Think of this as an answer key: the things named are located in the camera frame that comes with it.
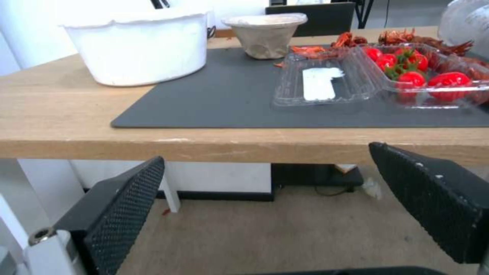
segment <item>gray desk mat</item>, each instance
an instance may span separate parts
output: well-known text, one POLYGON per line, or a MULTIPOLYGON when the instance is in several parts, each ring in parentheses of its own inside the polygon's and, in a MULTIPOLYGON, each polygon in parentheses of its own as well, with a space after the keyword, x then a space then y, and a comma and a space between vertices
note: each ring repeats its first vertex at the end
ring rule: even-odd
POLYGON ((112 121, 115 128, 487 127, 480 107, 405 109, 379 97, 357 103, 272 106, 280 69, 241 48, 213 49, 207 64, 160 83, 112 121))

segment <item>tabletop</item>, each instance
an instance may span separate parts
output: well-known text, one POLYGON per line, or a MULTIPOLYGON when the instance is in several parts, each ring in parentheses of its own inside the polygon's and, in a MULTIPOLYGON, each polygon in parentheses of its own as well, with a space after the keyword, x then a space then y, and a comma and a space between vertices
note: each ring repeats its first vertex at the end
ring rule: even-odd
MULTIPOLYGON (((417 34, 436 37, 436 27, 417 34)), ((382 29, 354 30, 376 41, 382 29)), ((337 36, 293 38, 328 44, 337 36)), ((209 48, 238 47, 214 38, 209 48)), ((110 122, 153 86, 97 84, 79 55, 0 77, 0 158, 369 163, 383 141, 460 164, 489 163, 489 128, 114 129, 110 122)))

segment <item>red tomato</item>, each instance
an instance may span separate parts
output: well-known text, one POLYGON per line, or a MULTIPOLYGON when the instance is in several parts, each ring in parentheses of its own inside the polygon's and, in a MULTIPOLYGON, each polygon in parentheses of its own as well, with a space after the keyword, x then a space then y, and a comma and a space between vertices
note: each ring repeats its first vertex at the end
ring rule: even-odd
POLYGON ((386 53, 386 54, 382 55, 380 57, 380 59, 387 59, 391 63, 394 63, 394 65, 397 63, 397 57, 394 54, 392 54, 392 53, 386 53))
MULTIPOLYGON (((409 63, 417 64, 416 68, 420 71, 426 71, 428 69, 428 59, 422 54, 414 54, 408 58, 409 63)), ((404 64, 404 69, 408 68, 408 64, 404 64)))
POLYGON ((397 87, 400 91, 399 98, 402 100, 414 99, 418 93, 407 92, 405 89, 422 87, 426 81, 424 76, 415 71, 408 71, 399 76, 397 87))
MULTIPOLYGON (((394 52, 394 55, 401 55, 401 54, 404 54, 405 52, 407 51, 412 51, 413 48, 411 47, 402 47, 402 48, 398 48, 395 52, 394 52)), ((416 49, 414 49, 414 54, 421 54, 420 52, 418 52, 416 49)))
POLYGON ((397 62, 397 58, 395 57, 395 55, 387 53, 387 54, 380 56, 377 59, 376 64, 377 64, 377 66, 379 66, 379 68, 382 71, 385 71, 385 68, 394 67, 396 65, 396 62, 397 62))
MULTIPOLYGON (((461 72, 446 72, 439 74, 428 81, 430 87, 464 87, 470 85, 472 80, 461 72)), ((432 97, 441 101, 454 101, 464 98, 468 91, 430 92, 432 97)))
POLYGON ((370 59, 372 59, 374 62, 377 61, 377 59, 382 56, 382 52, 377 49, 377 48, 370 48, 370 47, 364 47, 363 48, 363 51, 365 52, 365 54, 368 55, 368 57, 370 57, 370 59))

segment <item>white plastic basin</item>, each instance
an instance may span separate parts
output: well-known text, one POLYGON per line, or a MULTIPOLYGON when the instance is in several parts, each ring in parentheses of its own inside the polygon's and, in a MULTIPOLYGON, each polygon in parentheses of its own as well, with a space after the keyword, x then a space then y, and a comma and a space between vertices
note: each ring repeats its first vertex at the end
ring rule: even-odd
POLYGON ((168 8, 72 18, 62 26, 97 82, 136 86, 182 77, 205 65, 206 13, 168 8))

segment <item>beige bowl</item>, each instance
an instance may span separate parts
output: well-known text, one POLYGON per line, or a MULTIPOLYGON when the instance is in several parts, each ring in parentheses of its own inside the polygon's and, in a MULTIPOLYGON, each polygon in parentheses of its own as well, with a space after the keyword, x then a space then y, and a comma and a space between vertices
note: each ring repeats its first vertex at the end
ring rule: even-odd
POLYGON ((307 22, 303 13, 239 16, 223 19, 232 27, 244 51, 257 59, 284 57, 297 26, 307 22))

